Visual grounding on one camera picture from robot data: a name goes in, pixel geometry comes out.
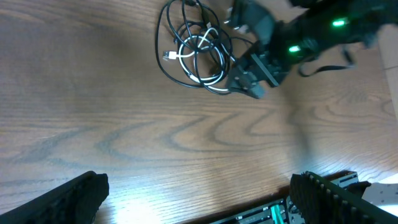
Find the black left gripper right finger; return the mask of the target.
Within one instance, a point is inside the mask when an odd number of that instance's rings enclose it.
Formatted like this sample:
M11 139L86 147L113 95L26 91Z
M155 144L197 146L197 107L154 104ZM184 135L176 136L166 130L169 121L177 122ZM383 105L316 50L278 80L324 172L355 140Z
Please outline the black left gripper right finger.
M357 182L346 188L313 172L294 174L290 198L305 223L397 223L397 216L376 206L391 198L397 201L397 185Z

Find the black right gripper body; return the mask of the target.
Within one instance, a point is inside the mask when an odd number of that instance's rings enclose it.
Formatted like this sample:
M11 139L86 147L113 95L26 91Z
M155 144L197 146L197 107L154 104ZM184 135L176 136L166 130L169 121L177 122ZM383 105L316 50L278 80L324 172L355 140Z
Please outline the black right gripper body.
M272 58L267 44L256 41L233 64L227 75L226 88L230 92L260 99L266 94L260 82L266 82L271 88L278 87L291 68Z

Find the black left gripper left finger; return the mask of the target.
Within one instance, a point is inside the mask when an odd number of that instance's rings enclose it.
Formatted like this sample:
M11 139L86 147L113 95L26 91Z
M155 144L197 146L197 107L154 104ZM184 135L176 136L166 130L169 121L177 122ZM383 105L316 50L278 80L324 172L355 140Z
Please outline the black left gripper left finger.
M1 223L92 224L95 222L97 211L108 195L108 175L88 171L2 214Z

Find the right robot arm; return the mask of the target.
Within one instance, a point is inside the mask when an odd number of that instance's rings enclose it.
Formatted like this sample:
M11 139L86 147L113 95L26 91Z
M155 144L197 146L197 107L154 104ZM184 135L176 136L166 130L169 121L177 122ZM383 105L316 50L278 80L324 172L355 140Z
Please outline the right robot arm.
M397 23L395 0L291 1L291 5L305 12L284 23L256 1L233 3L229 23L247 26L257 41L235 61L227 77L229 91L262 98L261 81L275 88L294 65L306 77L303 65L324 51L358 42L370 47L380 27Z

